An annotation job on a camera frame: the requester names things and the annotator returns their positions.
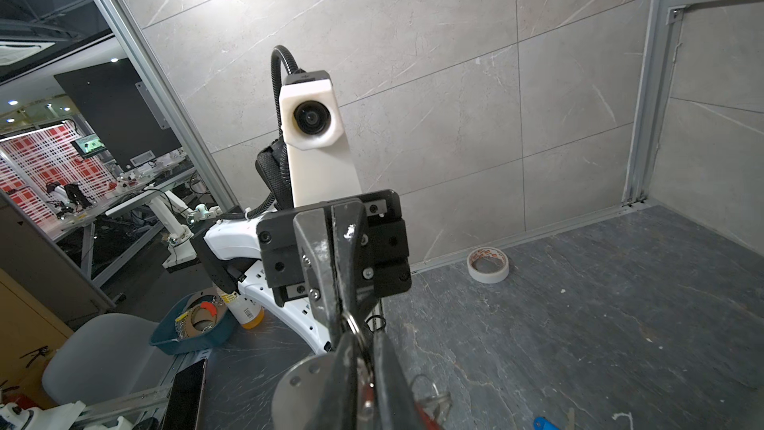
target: gray marble wall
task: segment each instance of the gray marble wall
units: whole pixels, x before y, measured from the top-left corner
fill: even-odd
[[[652,197],[764,253],[764,2],[684,15]]]
[[[331,73],[412,262],[620,202],[649,0],[125,0],[243,205],[276,44]]]

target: white scrap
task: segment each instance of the white scrap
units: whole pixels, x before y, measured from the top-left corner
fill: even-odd
[[[629,429],[634,430],[634,419],[631,418],[631,412],[629,413],[614,413],[613,414],[613,420],[617,420],[618,418],[626,417],[629,419]]]

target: blue bin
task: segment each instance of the blue bin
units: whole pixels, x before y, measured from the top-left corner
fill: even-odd
[[[164,316],[164,319],[162,319],[151,335],[149,340],[150,345],[159,348],[167,355],[175,355],[218,347],[231,337],[238,322],[229,309],[225,312],[223,320],[219,321],[214,329],[196,337],[178,340],[178,333],[175,330],[175,319],[183,313],[189,299],[195,294],[196,292],[188,294],[167,312],[167,315]]]

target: aluminum frame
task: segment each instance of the aluminum frame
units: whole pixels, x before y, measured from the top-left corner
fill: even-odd
[[[642,77],[639,80],[624,203],[648,196],[663,118],[669,102],[682,18],[687,8],[721,0],[651,0]]]
[[[175,93],[170,81],[151,52],[140,27],[129,14],[123,0],[93,0],[101,14],[117,37],[119,44],[144,81],[154,101],[157,102],[167,123],[170,124],[180,144],[186,150],[199,175],[205,182],[221,208],[230,209],[238,204],[236,197],[225,181],[212,154],[202,141],[202,137],[183,102]]]

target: camera housing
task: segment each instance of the camera housing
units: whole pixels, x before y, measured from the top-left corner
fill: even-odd
[[[279,95],[295,207],[361,193],[328,73],[287,75]]]

